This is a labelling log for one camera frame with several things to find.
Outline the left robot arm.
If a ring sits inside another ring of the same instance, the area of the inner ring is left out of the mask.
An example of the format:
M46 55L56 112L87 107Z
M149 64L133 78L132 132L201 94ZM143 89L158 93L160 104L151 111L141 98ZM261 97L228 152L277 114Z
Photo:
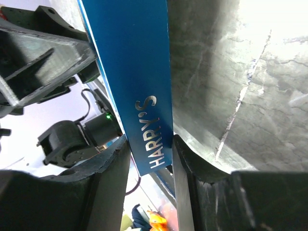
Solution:
M100 75L87 35L55 9L0 9L0 115L22 115L24 108L70 92L78 81ZM71 168L98 154L122 131L108 99L92 90L101 114L55 123L38 138L45 165Z

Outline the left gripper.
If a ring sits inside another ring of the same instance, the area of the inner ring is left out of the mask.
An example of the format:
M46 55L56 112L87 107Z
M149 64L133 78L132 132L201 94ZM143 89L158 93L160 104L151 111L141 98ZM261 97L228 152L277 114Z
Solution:
M87 34L55 9L1 7L1 115L22 115L26 106L66 94L78 79L87 83L99 74Z

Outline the blue Harry's razor box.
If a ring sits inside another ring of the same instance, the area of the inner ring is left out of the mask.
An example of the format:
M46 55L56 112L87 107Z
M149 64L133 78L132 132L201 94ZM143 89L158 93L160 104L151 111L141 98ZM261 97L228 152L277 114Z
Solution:
M172 163L173 115L165 0L80 0L112 107L140 176Z

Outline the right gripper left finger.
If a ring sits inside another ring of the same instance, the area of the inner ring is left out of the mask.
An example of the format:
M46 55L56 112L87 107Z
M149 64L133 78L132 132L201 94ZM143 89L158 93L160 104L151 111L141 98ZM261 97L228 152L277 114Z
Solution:
M125 136L58 176L0 173L3 231L117 231L130 165Z

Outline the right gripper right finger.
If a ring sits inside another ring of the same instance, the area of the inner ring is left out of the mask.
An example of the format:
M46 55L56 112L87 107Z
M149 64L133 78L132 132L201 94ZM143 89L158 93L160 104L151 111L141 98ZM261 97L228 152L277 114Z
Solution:
M173 137L173 177L181 231L305 231L306 172L226 173Z

